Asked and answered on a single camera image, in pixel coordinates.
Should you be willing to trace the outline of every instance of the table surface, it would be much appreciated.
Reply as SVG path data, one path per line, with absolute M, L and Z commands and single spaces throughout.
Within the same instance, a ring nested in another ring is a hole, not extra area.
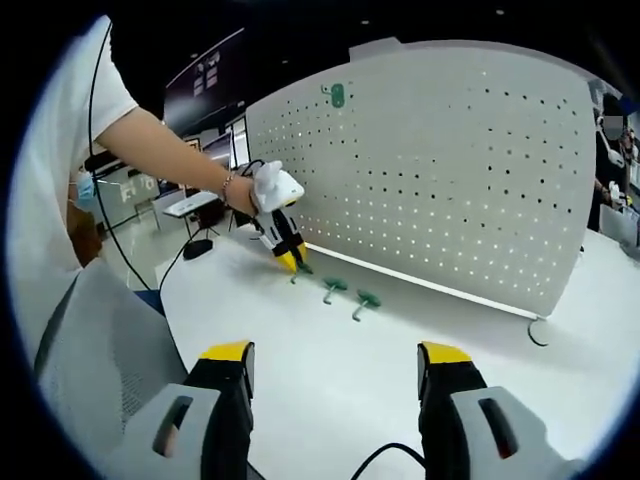
M 169 205 L 162 213 L 169 215 L 170 217 L 183 218 L 186 215 L 196 211 L 198 208 L 217 200 L 218 195 L 213 192 L 201 191 L 195 195 L 180 200 L 179 202 Z
M 469 353 L 488 385 L 501 385 L 547 426 L 566 458 L 588 458 L 622 415 L 640 358 L 640 267 L 618 245 L 588 231 L 585 252 L 543 327 L 547 348 L 527 337 L 527 319 L 310 252 L 313 276 L 295 285 L 250 229 L 219 237 L 197 260 L 180 259 L 162 300 L 191 369 L 212 344 L 256 343 L 249 460 L 278 479 L 349 478 L 387 442 L 421 451 L 416 345 Z M 156 269 L 162 276 L 168 262 Z M 322 278 L 349 291 L 325 305 Z M 382 306 L 351 320 L 356 289 Z M 423 478 L 401 452 L 361 477 Z

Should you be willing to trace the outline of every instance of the face mask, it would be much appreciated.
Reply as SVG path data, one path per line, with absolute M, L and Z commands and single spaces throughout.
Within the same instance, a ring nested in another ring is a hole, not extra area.
M 78 174 L 76 188 L 78 189 L 78 199 L 73 204 L 84 212 L 90 211 L 96 192 L 95 185 L 88 172 L 80 172 Z

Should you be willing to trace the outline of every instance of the floor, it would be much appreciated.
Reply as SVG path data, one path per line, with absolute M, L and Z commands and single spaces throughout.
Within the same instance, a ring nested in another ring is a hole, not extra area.
M 189 228 L 191 232 L 195 232 L 198 228 L 197 223 L 190 222 Z M 116 227 L 114 232 L 129 262 L 151 288 L 158 287 L 155 267 L 174 258 L 189 238 L 186 226 L 181 220 L 169 223 L 168 227 L 163 227 L 163 230 L 160 230 L 153 211 L 141 213 L 137 218 Z M 196 238 L 205 237 L 205 232 L 200 232 L 196 236 Z M 144 289 L 142 282 L 125 264 L 110 235 L 103 242 L 101 256 L 129 288 L 132 290 Z

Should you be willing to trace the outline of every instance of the person in background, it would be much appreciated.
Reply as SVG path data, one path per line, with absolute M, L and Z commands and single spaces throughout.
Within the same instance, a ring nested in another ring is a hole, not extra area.
M 620 192 L 629 190 L 631 162 L 624 156 L 623 142 L 628 136 L 628 120 L 618 99 L 606 93 L 602 99 L 602 116 L 596 119 L 596 178 L 587 228 L 600 231 L 600 205 L 613 206 L 610 182 L 615 182 Z

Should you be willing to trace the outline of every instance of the bracelet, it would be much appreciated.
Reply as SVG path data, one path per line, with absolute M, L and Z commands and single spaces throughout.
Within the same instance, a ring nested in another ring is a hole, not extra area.
M 231 182 L 233 181 L 233 179 L 235 178 L 236 174 L 232 173 L 230 174 L 224 181 L 224 183 L 222 184 L 222 201 L 224 203 L 229 203 L 227 201 L 227 188 L 229 188 L 229 184 L 231 184 Z

